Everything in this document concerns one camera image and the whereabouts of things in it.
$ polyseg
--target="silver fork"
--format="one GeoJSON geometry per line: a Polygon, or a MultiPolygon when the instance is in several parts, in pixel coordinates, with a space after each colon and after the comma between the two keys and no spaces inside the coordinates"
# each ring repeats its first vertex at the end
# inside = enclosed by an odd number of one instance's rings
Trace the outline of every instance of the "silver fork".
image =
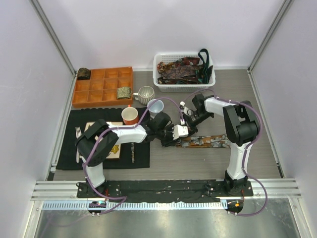
{"type": "MultiPolygon", "coordinates": [[[[75,127],[75,130],[76,130],[76,138],[80,137],[81,136],[80,127],[79,126],[75,127]]],[[[78,150],[76,152],[76,162],[79,163],[79,152],[78,152],[78,150]]]]}

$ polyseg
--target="orange tray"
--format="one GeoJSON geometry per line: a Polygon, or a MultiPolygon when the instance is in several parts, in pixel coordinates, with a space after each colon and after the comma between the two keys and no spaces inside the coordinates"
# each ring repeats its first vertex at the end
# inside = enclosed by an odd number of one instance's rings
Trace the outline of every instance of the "orange tray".
{"type": "Polygon", "coordinates": [[[89,80],[77,80],[73,107],[94,108],[132,104],[132,67],[92,69],[89,80]],[[130,87],[129,99],[117,99],[117,88],[130,87]]]}

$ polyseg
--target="cup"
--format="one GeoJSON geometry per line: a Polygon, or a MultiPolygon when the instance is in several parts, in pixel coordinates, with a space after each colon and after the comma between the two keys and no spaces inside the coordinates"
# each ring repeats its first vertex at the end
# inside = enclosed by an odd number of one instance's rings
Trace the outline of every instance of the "cup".
{"type": "Polygon", "coordinates": [[[148,102],[148,109],[149,109],[151,118],[154,118],[158,113],[160,113],[164,109],[164,103],[161,100],[156,101],[150,106],[150,104],[154,101],[155,99],[152,99],[148,102]]]}
{"type": "Polygon", "coordinates": [[[133,125],[138,123],[139,121],[138,110],[133,107],[123,109],[121,112],[121,116],[124,124],[126,125],[133,125]]]}
{"type": "Polygon", "coordinates": [[[138,100],[141,104],[147,105],[150,100],[155,98],[154,89],[150,86],[144,86],[139,89],[139,92],[132,94],[135,100],[138,100]]]}

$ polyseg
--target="black placemat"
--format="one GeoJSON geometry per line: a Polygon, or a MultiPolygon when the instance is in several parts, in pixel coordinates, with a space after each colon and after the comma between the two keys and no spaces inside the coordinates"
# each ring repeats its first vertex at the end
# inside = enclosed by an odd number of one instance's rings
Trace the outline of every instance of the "black placemat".
{"type": "MultiPolygon", "coordinates": [[[[137,108],[139,118],[146,108],[137,108]]],[[[76,163],[76,133],[75,127],[79,126],[84,132],[87,122],[93,122],[98,119],[106,121],[122,121],[122,109],[115,108],[94,108],[72,110],[69,114],[65,136],[61,147],[58,164],[58,170],[82,170],[82,161],[76,163]]],[[[137,169],[150,167],[150,143],[134,143],[134,163],[131,159],[131,143],[121,144],[120,159],[105,160],[103,163],[104,169],[137,169]]]]}

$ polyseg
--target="white plastic basket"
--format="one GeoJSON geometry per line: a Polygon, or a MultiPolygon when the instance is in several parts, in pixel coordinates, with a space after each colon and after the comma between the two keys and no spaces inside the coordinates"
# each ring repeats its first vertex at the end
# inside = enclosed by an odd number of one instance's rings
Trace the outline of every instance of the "white plastic basket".
{"type": "MultiPolygon", "coordinates": [[[[202,57],[206,60],[206,53],[201,53],[202,57]]],[[[158,78],[160,78],[160,74],[157,69],[158,63],[161,61],[164,63],[171,63],[179,60],[184,57],[199,57],[197,52],[187,52],[187,53],[166,53],[166,54],[157,54],[154,57],[153,61],[153,80],[154,85],[159,88],[161,92],[195,92],[202,89],[207,89],[213,86],[216,83],[216,75],[214,73],[214,68],[212,68],[211,78],[209,80],[209,84],[158,84],[158,78]]],[[[209,66],[213,65],[211,56],[209,55],[209,66]]]]}

